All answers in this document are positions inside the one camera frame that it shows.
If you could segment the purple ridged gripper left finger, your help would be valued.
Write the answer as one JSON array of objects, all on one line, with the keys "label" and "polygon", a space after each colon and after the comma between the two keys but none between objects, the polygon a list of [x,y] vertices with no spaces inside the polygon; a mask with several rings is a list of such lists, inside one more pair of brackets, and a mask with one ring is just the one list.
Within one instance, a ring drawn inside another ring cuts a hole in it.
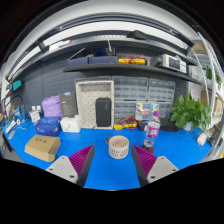
[{"label": "purple ridged gripper left finger", "polygon": [[87,146],[69,157],[60,156],[47,168],[47,171],[83,187],[94,155],[95,147]]}]

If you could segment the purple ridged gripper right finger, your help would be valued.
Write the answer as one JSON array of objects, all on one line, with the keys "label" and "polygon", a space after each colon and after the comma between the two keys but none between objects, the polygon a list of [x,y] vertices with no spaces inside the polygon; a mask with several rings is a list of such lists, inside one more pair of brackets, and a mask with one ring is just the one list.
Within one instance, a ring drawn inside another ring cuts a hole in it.
[{"label": "purple ridged gripper right finger", "polygon": [[131,155],[141,187],[178,171],[165,156],[156,157],[138,146],[132,146]]}]

